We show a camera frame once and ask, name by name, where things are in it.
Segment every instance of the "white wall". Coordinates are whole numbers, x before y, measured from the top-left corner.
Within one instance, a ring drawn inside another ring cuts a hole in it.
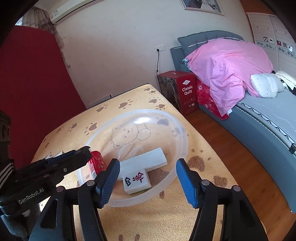
[[[39,0],[34,6],[42,10],[48,11],[49,15],[53,9],[56,10],[69,0]]]
[[[70,77],[87,107],[111,94],[145,83],[158,88],[159,71],[174,70],[170,48],[178,37],[209,30],[226,30],[252,42],[239,0],[220,0],[225,16],[184,10],[179,0],[104,0],[57,26]]]

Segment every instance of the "clear plastic bowl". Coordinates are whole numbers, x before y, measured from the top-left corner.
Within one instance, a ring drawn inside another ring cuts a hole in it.
[[[98,150],[108,166],[112,158],[119,161],[161,147],[168,164],[148,172],[152,187],[134,194],[124,191],[123,181],[117,181],[108,205],[125,207],[147,201],[163,191],[176,178],[176,161],[186,159],[188,136],[182,123],[160,110],[135,110],[111,120],[99,128],[88,142]],[[92,179],[88,164],[77,170],[82,185]]]

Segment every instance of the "white pillow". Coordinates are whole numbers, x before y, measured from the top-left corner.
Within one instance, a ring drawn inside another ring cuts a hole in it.
[[[253,74],[251,84],[263,98],[274,98],[278,92],[284,91],[283,83],[275,74]]]

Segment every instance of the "striped strap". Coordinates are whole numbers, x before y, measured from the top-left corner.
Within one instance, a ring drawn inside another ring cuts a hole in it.
[[[15,164],[12,159],[0,163],[0,189],[15,170]]]

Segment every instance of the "air conditioner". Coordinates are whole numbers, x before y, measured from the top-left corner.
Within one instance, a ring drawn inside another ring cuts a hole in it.
[[[54,24],[60,23],[62,20],[67,19],[78,11],[101,1],[102,0],[69,0],[59,8],[49,12],[50,20]]]

